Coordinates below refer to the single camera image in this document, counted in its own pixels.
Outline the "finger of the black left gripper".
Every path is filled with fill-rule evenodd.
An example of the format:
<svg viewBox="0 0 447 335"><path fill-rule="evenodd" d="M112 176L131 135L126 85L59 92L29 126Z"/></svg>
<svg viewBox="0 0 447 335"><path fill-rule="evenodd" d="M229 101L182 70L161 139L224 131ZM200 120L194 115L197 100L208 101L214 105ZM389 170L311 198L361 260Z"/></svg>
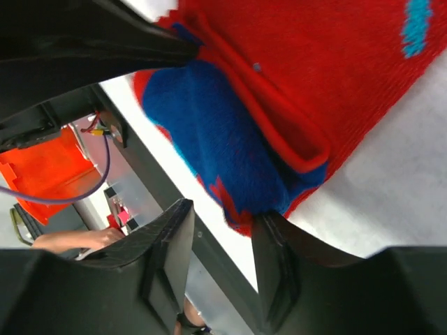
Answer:
<svg viewBox="0 0 447 335"><path fill-rule="evenodd" d="M180 67L196 58L198 46L142 18L122 1L88 1L91 40L96 58L116 61L108 73L95 75L99 83L146 69Z"/></svg>

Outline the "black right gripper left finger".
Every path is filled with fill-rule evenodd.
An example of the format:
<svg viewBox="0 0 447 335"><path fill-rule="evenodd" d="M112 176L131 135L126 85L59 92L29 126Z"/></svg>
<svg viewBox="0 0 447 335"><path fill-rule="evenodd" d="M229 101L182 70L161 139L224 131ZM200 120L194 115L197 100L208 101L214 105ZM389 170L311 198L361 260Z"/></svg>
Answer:
<svg viewBox="0 0 447 335"><path fill-rule="evenodd" d="M171 332L183 307L193 203L180 199L151 223L82 260L91 282L85 332Z"/></svg>

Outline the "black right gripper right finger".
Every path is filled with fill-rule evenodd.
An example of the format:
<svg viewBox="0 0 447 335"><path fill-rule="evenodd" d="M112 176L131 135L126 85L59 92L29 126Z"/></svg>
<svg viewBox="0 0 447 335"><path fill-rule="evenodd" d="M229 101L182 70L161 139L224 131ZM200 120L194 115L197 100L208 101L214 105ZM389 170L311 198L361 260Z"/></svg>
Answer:
<svg viewBox="0 0 447 335"><path fill-rule="evenodd" d="M325 243L275 211L254 217L251 243L263 323L269 332L281 329L298 302L302 261L324 267L360 261L358 256Z"/></svg>

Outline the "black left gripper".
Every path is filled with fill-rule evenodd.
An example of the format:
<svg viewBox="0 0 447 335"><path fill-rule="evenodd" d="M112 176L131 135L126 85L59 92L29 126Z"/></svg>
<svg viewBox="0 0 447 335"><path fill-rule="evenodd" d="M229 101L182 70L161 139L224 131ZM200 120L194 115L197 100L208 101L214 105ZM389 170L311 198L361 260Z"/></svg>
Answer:
<svg viewBox="0 0 447 335"><path fill-rule="evenodd" d="M1 148L28 147L59 132L75 112L48 113L40 104L70 91L129 72L123 59L67 53L39 54L41 30L56 34L63 24L92 32L101 24L123 24L123 1L1 2Z"/></svg>

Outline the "red blue patterned towel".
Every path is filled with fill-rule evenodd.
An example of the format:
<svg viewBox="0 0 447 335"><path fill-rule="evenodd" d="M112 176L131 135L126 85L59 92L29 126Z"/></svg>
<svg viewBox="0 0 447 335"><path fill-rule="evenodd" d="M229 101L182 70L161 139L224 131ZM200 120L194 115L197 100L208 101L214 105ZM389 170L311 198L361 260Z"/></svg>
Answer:
<svg viewBox="0 0 447 335"><path fill-rule="evenodd" d="M445 1L181 1L198 56L133 90L228 225L288 216L446 49Z"/></svg>

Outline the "person's bare hand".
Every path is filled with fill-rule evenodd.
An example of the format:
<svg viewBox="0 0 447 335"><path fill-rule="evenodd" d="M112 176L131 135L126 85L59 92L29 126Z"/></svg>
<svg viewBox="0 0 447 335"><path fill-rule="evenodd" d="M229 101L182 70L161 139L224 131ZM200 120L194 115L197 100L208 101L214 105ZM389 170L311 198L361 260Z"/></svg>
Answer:
<svg viewBox="0 0 447 335"><path fill-rule="evenodd" d="M97 251L124 237L125 235L121 231L114 228L104 230L54 232L39 236L32 244L32 247L56 254L78 248Z"/></svg>

